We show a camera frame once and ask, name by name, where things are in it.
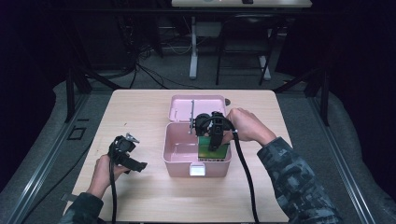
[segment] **dark background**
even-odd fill
[[[86,7],[91,2],[61,1],[56,7],[67,3]],[[297,19],[289,29],[276,70],[298,77],[314,67],[329,66],[331,92],[344,103],[355,125],[363,161],[378,185],[396,199],[396,16],[390,0],[370,2],[313,0],[308,10],[361,13],[356,20]],[[64,81],[71,64],[96,69],[131,65],[114,17],[58,15],[55,20],[35,1],[2,4],[1,189],[45,125],[55,103],[52,88]],[[110,6],[103,3],[99,7]],[[103,45],[113,48],[96,47]]]

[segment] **person's right hand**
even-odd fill
[[[227,119],[238,131],[238,137],[241,141],[256,141],[263,147],[276,139],[276,135],[253,113],[243,108],[231,109],[227,115]],[[231,140],[233,140],[233,134],[231,132],[224,134],[223,143],[230,142]]]

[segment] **gray carpet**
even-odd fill
[[[207,39],[199,48],[200,58],[198,67],[198,78],[189,79],[190,53],[176,55],[172,50],[166,50],[161,59],[152,53],[147,59],[140,60],[140,63],[147,68],[156,71],[159,75],[174,80],[177,85],[169,81],[164,81],[163,85],[169,89],[189,89],[187,86],[194,86],[201,89],[238,89],[238,90],[271,90],[283,84],[283,80],[291,77],[274,72],[276,57],[279,48],[282,46],[282,39],[278,41],[275,56],[270,63],[272,80],[266,81],[262,86],[258,85],[258,77],[222,77],[220,85],[215,85],[215,65],[214,41]],[[133,80],[133,75],[112,79],[115,83],[128,87]],[[38,202],[40,198],[66,174],[68,169],[78,160],[84,149],[93,139],[96,129],[100,123],[108,103],[111,91],[103,84],[90,80],[93,92],[89,96],[84,96],[76,91],[78,101],[86,100],[80,108],[75,119],[67,129],[64,126],[66,118],[65,85],[61,83],[54,91],[57,93],[57,104],[46,127],[43,129],[29,154],[17,173],[8,183],[7,187],[0,194],[0,223],[7,223],[12,215],[19,199],[28,185],[29,180],[35,174],[35,169],[42,162],[48,151],[53,147],[53,143],[60,133],[65,133],[65,138],[60,145],[60,152],[56,155],[56,161],[42,183],[32,204]],[[152,77],[139,70],[133,89],[160,89],[160,85],[153,81]],[[310,104],[311,99],[307,99],[302,94],[304,83],[297,85],[287,93],[277,95],[279,105],[284,116],[291,142],[294,148],[308,161],[324,185],[331,199],[334,201],[346,223],[361,223],[359,213],[349,196],[347,188],[340,176],[331,153],[331,146],[322,130],[320,121],[316,117],[315,108]],[[386,195],[374,182],[365,165],[361,161],[361,149],[359,140],[353,125],[336,97],[331,95],[329,102],[329,122],[330,130],[345,156],[348,167],[354,175],[361,188],[364,199],[372,212],[376,223],[395,223],[396,209],[394,202]],[[79,138],[67,140],[67,137]],[[76,168],[67,178],[55,188],[47,198],[39,204],[36,210],[27,218],[25,223],[56,223],[62,216],[65,202],[60,197],[65,192],[71,192],[85,157],[78,163]]]

